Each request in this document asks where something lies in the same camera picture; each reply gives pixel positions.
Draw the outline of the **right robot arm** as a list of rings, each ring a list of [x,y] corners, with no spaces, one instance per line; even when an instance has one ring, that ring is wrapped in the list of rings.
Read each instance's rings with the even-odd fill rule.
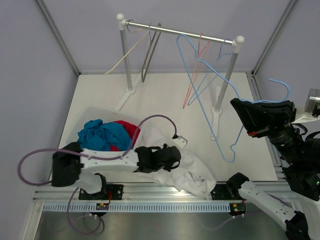
[[[272,218],[289,240],[320,237],[320,140],[305,123],[320,119],[320,99],[310,97],[298,111],[292,101],[249,102],[234,98],[231,105],[247,134],[268,138],[287,165],[284,181],[254,182],[238,172],[211,191],[214,201],[251,202]]]

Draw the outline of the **pink hanger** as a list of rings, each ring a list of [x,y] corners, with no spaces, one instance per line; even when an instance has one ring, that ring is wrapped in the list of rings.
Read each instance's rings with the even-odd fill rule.
[[[207,56],[207,52],[208,52],[208,49],[210,47],[210,42],[207,41],[204,45],[202,44],[202,34],[200,34],[200,38],[198,40],[198,43],[197,43],[197,57],[201,60],[204,60]],[[197,77],[198,77],[198,74],[199,74],[199,71],[198,71],[198,65],[199,65],[199,62],[196,61],[195,65],[194,65],[194,68],[193,68],[193,72],[191,74],[191,82],[194,84]],[[190,83],[188,85],[188,89],[187,89],[187,92],[186,92],[186,95],[185,95],[185,98],[184,98],[184,101],[183,101],[183,105],[182,105],[182,108],[184,109],[188,103],[188,100],[189,100],[189,97],[190,97],[190,94],[191,94],[191,90],[192,90],[192,84]]]

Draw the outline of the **white t shirt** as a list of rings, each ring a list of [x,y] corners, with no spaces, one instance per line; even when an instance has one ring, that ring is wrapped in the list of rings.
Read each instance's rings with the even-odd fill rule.
[[[146,147],[176,146],[172,139],[151,124],[143,127],[142,143]],[[197,197],[207,197],[215,188],[217,180],[209,168],[195,155],[183,148],[178,148],[181,154],[179,167],[166,171],[160,169],[151,173],[138,173],[143,182],[153,182],[175,187],[178,191],[185,190]]]

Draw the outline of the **red t shirt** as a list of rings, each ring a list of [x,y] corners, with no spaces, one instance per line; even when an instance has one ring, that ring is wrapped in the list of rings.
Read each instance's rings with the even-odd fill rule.
[[[141,129],[136,125],[123,120],[117,120],[112,123],[112,130],[116,137],[116,141],[110,144],[110,151],[125,151],[129,148],[130,143],[132,143],[132,149],[137,141]]]

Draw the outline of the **blue t shirt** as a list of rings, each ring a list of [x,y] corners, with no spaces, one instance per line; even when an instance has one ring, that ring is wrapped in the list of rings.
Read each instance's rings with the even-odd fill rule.
[[[113,134],[113,126],[113,122],[103,123],[101,119],[90,120],[77,133],[77,142],[81,148],[111,152],[110,144],[117,140]]]

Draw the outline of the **light blue white-shirt hanger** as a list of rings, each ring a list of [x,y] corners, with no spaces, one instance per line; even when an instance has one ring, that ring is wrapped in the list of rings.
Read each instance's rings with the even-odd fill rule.
[[[179,43],[179,39],[181,37],[186,38],[186,40],[190,43],[190,45],[192,46],[192,49],[194,50],[194,56],[195,56],[195,60],[196,62],[198,62],[199,64],[204,64],[205,66],[208,67],[208,73],[209,72],[213,72],[215,73],[215,77],[219,77],[223,80],[223,83],[221,86],[217,86],[214,89],[214,95],[213,95],[213,99],[212,99],[212,109],[211,109],[211,114],[212,114],[212,121],[209,121],[209,118],[206,114],[205,108],[201,102],[200,96],[201,94],[210,87],[211,83],[213,82],[212,80],[209,81],[207,83],[207,85],[204,88],[201,88],[202,84],[204,83],[204,81],[206,80],[207,75],[204,75],[203,79],[201,80],[201,82],[199,83],[198,86],[195,86],[195,83],[192,83],[192,73],[190,73],[190,71],[186,68],[186,73],[188,75],[189,81],[192,84],[192,89],[191,89],[191,93],[189,96],[189,100],[187,102],[186,106],[190,106],[194,101],[198,101],[203,115],[208,123],[209,129],[211,131],[211,139],[214,140],[216,142],[216,145],[218,147],[218,150],[220,152],[220,155],[222,157],[222,159],[227,162],[227,163],[233,163],[236,159],[236,152],[234,151],[234,146],[237,145],[239,138],[241,136],[242,130],[244,129],[244,127],[242,126],[238,132],[237,138],[235,140],[235,142],[233,144],[231,144],[229,146],[230,150],[233,153],[233,157],[231,160],[228,160],[224,153],[223,150],[220,146],[219,140],[218,140],[218,130],[219,130],[219,118],[220,115],[222,113],[222,109],[221,109],[221,105],[222,105],[222,101],[224,99],[225,93],[227,91],[228,86],[231,86],[231,88],[234,90],[235,94],[237,97],[239,97],[239,92],[237,90],[237,88],[230,82],[230,77],[233,73],[233,69],[235,66],[235,63],[237,61],[238,58],[238,54],[240,52],[241,46],[244,43],[244,37],[239,35],[236,37],[236,39],[230,41],[228,38],[226,38],[225,40],[223,40],[221,42],[221,47],[223,47],[226,44],[231,44],[232,45],[232,52],[231,53],[222,53],[222,50],[219,50],[219,54],[217,57],[217,61],[219,61],[223,56],[229,56],[229,60],[224,64],[227,69],[225,72],[225,76],[222,76],[217,70],[215,70],[211,65],[209,65],[205,60],[201,60],[197,57],[197,46],[195,46],[193,44],[193,42],[190,40],[190,38],[186,35],[186,34],[180,34],[178,35],[178,37],[176,38],[176,44],[183,62],[183,65],[186,66],[186,61],[184,58],[184,54],[183,51],[181,49],[180,43]]]

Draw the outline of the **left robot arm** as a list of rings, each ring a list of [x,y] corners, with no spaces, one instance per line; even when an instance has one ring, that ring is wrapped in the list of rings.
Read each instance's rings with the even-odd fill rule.
[[[56,188],[74,186],[101,200],[107,195],[106,177],[101,172],[170,172],[178,168],[181,159],[179,149],[166,144],[127,151],[97,151],[72,142],[52,155],[51,185]]]

